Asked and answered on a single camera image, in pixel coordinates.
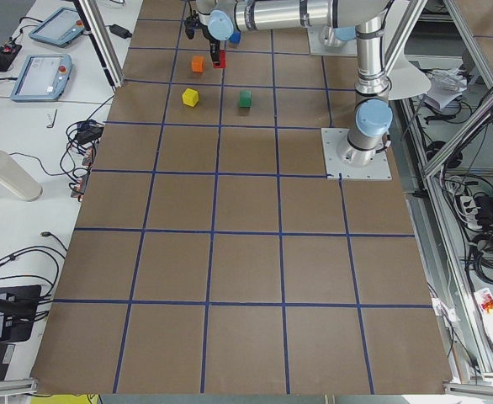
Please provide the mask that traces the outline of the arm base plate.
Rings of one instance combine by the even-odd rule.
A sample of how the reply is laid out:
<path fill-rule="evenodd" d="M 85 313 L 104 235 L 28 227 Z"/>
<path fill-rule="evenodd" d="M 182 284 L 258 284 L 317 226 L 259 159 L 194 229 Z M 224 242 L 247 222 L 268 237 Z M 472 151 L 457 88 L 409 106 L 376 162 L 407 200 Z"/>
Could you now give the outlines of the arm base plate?
<path fill-rule="evenodd" d="M 307 29 L 311 55 L 345 56 L 357 55 L 356 32 L 353 26 L 336 28 L 317 25 Z"/>
<path fill-rule="evenodd" d="M 392 179 L 383 138 L 372 150 L 360 151 L 348 142 L 348 128 L 322 128 L 326 177 L 330 180 L 389 181 Z"/>

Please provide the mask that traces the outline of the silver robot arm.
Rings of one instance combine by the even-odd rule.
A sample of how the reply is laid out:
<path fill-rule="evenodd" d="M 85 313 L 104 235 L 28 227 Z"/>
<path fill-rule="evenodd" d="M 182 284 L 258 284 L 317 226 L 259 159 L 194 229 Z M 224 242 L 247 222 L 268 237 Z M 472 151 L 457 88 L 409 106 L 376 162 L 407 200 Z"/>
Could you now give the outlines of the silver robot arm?
<path fill-rule="evenodd" d="M 320 42 L 340 47 L 356 42 L 358 78 L 354 124 L 337 147 L 341 161 L 365 167 L 378 152 L 393 119 L 384 60 L 384 29 L 391 1 L 197 1 L 204 37 L 218 49 L 236 32 L 321 27 Z"/>

